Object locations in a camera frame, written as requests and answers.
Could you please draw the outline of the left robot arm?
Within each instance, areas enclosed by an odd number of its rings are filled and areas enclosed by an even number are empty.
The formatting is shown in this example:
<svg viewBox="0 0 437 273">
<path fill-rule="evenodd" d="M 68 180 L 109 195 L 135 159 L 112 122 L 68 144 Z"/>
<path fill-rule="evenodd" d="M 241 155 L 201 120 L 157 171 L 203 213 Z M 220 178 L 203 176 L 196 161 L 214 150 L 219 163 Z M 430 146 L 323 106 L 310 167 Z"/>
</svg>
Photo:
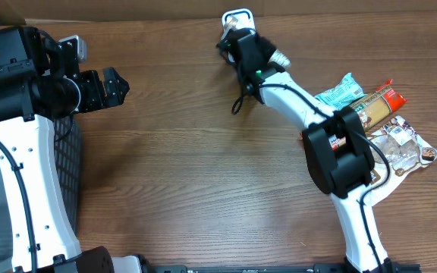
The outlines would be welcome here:
<svg viewBox="0 0 437 273">
<path fill-rule="evenodd" d="M 0 29 L 0 172 L 15 272 L 139 272 L 136 256 L 82 250 L 55 163 L 55 121 L 119 106 L 128 82 L 113 67 L 81 71 L 86 43 L 35 27 Z"/>
</svg>

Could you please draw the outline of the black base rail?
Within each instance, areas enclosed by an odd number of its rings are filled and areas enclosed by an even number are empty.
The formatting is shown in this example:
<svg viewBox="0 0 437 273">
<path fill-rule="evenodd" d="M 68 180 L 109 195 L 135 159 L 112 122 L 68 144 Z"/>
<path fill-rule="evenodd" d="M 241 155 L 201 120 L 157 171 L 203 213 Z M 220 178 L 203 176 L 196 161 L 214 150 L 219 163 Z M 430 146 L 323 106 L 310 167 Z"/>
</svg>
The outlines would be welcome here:
<svg viewBox="0 0 437 273">
<path fill-rule="evenodd" d="M 199 267 L 185 265 L 145 265 L 143 272 L 152 273 L 342 273 L 353 272 L 345 264 L 319 263 L 310 267 L 272 266 L 272 267 Z"/>
</svg>

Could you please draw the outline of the white shampoo tube gold cap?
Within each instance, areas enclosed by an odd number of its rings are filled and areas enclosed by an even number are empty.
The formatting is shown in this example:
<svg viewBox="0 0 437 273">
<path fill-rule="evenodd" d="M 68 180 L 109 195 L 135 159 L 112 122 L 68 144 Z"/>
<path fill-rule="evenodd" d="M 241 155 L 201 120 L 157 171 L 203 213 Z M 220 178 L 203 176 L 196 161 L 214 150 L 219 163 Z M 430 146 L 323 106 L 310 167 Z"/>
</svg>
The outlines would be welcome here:
<svg viewBox="0 0 437 273">
<path fill-rule="evenodd" d="M 256 30 L 252 30 L 252 29 L 243 28 L 243 29 L 240 29 L 240 30 L 247 30 L 248 33 L 257 34 L 257 31 Z M 226 35 L 226 37 L 229 34 L 231 34 L 232 32 L 234 32 L 234 31 L 238 31 L 238 30 L 230 31 Z M 266 54 L 266 58 L 268 59 L 268 62 L 273 62 L 273 63 L 279 64 L 280 66 L 282 66 L 285 69 L 288 69 L 291 66 L 290 60 L 282 52 L 280 52 L 275 46 L 272 47 L 272 53 L 267 53 Z"/>
</svg>

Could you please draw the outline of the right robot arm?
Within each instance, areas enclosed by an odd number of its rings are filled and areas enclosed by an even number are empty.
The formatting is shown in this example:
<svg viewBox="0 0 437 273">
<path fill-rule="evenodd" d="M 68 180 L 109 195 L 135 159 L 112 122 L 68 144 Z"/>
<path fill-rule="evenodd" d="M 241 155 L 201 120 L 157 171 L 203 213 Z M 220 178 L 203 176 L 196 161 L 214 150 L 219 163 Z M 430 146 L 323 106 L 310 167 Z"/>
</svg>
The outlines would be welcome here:
<svg viewBox="0 0 437 273">
<path fill-rule="evenodd" d="M 250 28 L 225 31 L 217 45 L 237 71 L 243 97 L 275 109 L 300 131 L 314 184 L 330 196 L 346 243 L 348 272 L 393 272 L 366 198 L 381 150 L 366 138 L 352 108 L 336 110 L 295 83 L 285 65 L 273 60 L 277 48 Z"/>
</svg>

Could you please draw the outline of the white barcode scanner stand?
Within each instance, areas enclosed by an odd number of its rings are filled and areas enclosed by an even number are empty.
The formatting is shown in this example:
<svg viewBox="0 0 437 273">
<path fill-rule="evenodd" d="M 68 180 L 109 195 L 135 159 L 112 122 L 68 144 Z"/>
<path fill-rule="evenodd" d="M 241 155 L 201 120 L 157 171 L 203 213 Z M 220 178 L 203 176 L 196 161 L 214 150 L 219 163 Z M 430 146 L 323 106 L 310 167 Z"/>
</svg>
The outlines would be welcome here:
<svg viewBox="0 0 437 273">
<path fill-rule="evenodd" d="M 255 22 L 253 13 L 247 8 L 239 8 L 232 11 L 227 11 L 222 15 L 223 34 L 221 39 L 232 30 L 252 29 L 255 30 Z"/>
</svg>

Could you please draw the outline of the orange spaghetti pasta package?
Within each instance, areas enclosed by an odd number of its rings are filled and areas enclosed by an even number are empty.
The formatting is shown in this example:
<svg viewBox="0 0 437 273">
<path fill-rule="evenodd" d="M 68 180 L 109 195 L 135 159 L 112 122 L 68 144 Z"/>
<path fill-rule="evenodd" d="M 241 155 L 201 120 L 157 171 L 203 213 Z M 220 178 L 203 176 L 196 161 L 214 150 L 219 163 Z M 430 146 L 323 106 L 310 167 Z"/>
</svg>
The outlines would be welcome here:
<svg viewBox="0 0 437 273">
<path fill-rule="evenodd" d="M 346 106 L 355 110 L 365 131 L 388 117 L 392 112 L 397 111 L 407 102 L 401 94 L 394 91 L 391 84 L 392 80 L 388 80 L 374 93 L 366 94 L 363 98 Z"/>
</svg>

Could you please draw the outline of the teal snack wrapper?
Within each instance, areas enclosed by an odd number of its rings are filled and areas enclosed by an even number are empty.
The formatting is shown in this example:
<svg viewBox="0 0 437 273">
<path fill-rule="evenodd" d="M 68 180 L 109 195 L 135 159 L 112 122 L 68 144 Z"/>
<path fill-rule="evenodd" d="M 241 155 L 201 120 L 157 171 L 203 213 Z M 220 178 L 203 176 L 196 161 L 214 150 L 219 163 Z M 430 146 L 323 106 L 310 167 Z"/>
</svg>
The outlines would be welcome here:
<svg viewBox="0 0 437 273">
<path fill-rule="evenodd" d="M 315 95 L 315 98 L 340 110 L 365 95 L 362 87 L 353 78 L 352 73 L 347 73 L 337 86 Z"/>
</svg>

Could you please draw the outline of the beige brown snack pouch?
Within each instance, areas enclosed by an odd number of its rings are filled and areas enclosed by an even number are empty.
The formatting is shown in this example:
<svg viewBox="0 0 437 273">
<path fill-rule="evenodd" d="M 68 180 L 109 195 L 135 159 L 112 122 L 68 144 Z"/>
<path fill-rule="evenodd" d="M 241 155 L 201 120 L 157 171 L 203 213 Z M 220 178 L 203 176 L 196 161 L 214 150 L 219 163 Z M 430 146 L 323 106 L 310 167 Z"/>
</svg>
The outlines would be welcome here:
<svg viewBox="0 0 437 273">
<path fill-rule="evenodd" d="M 385 165 L 376 151 L 372 151 L 375 167 L 371 171 L 372 187 L 364 202 L 374 206 L 387 198 L 412 172 L 426 168 L 437 159 L 437 149 L 428 144 L 407 121 L 396 116 L 369 139 L 385 155 Z"/>
</svg>

